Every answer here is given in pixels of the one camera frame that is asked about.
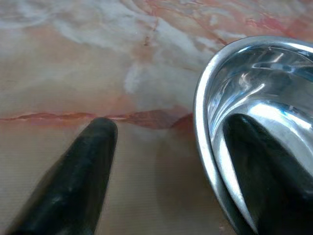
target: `shiny metal surface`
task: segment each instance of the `shiny metal surface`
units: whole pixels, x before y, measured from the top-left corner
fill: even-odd
[[[313,177],[312,47],[282,37],[241,39],[220,50],[199,80],[198,147],[212,188],[239,234],[258,233],[260,209],[245,200],[225,141],[225,120],[234,114],[253,118]]]

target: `black rubber tip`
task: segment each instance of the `black rubber tip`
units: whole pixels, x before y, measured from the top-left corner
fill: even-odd
[[[93,234],[109,181],[117,127],[94,119],[47,172],[8,235]]]

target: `metal bowl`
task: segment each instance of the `metal bowl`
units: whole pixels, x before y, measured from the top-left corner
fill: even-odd
[[[230,223],[260,234],[267,205],[284,204],[286,192],[310,197],[313,188],[313,45],[259,36],[225,46],[200,77],[194,121]]]

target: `marbled surface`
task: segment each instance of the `marbled surface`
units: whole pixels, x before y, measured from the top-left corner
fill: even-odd
[[[234,40],[313,41],[312,13],[309,0],[0,1],[0,233],[106,116],[119,139],[97,234],[233,235],[196,151],[197,80]]]

